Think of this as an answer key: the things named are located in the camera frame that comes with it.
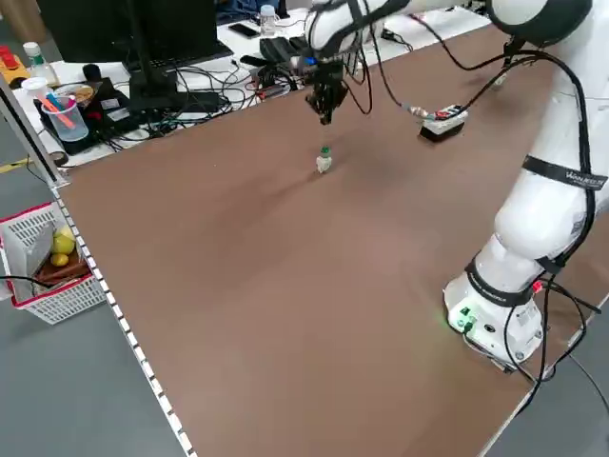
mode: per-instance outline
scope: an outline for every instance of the plastic basket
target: plastic basket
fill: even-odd
[[[0,220],[0,256],[7,275],[27,275],[27,249],[34,244],[38,233],[49,222],[57,225],[66,223],[56,203],[46,203]],[[29,311],[52,325],[99,305],[106,299],[92,274],[36,296],[32,295],[29,283],[7,281],[7,286],[15,308]]]

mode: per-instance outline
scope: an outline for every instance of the clear plastic cup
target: clear plastic cup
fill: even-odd
[[[275,14],[275,8],[272,5],[262,5],[260,7],[260,34],[274,36],[277,29],[275,22],[278,20],[279,16]]]
[[[68,107],[72,103],[70,108],[58,111],[49,110],[45,104],[42,106],[42,111],[49,116],[59,139],[74,142],[85,138],[88,135],[88,127],[78,109],[78,104],[70,101],[69,97],[56,97],[56,100],[63,107]]]

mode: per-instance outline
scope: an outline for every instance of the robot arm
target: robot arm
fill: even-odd
[[[463,5],[465,0],[329,0],[313,5],[306,21],[309,46],[329,58],[357,46],[371,25],[396,13],[412,14]],[[487,0],[493,23],[535,46],[558,43],[586,18],[593,0]]]
[[[357,33],[366,38],[369,26],[401,12],[412,14],[462,5],[464,0],[338,0],[314,4],[306,23],[309,46],[318,57],[329,58],[352,50]]]
[[[391,14],[463,3],[329,0],[313,7],[306,22],[306,37],[318,59],[331,60],[352,51],[360,39],[369,39],[369,26]],[[572,173],[570,170],[575,174],[581,171],[580,182],[561,181],[523,166],[496,217],[495,232],[465,271],[444,290],[450,326],[493,360],[514,368],[515,363],[528,359],[543,340],[542,318],[533,301],[534,281],[548,270],[547,260],[570,249],[583,233],[582,240],[585,239],[583,227],[585,221],[594,218],[594,197],[597,213],[609,208],[609,186],[594,190],[582,186],[594,175],[606,181],[609,174],[609,154],[604,146],[609,110],[600,101],[609,97],[609,61],[602,58],[609,42],[609,2],[487,0],[486,6],[493,24],[521,42],[540,48],[556,44],[553,55],[577,75],[585,92],[591,147],[592,173],[583,170],[580,155],[578,106],[582,102],[576,103],[573,84],[558,71],[540,134],[533,149],[521,154],[528,162],[532,159],[561,168],[566,175]]]

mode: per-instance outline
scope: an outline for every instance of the brown tabletop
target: brown tabletop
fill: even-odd
[[[475,63],[504,40],[485,29],[450,46]],[[493,74],[440,47],[385,69],[431,108]],[[514,71],[440,146],[373,73],[369,117],[348,99],[322,128],[298,92],[78,169],[61,190],[200,456],[473,456],[529,389],[450,330],[442,288],[493,230],[551,69]],[[322,144],[335,163],[320,177]],[[606,232],[561,277],[596,303]],[[577,319],[558,298],[552,310],[555,356]]]

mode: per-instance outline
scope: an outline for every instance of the power strip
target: power strip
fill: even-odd
[[[461,109],[458,105],[451,105],[450,107],[441,109],[436,112],[437,117],[448,117],[451,114],[459,112]],[[423,121],[420,136],[426,138],[434,143],[440,143],[451,136],[455,136],[465,125],[465,121],[469,117],[467,111],[462,112],[458,116],[451,117],[450,119],[443,121]]]

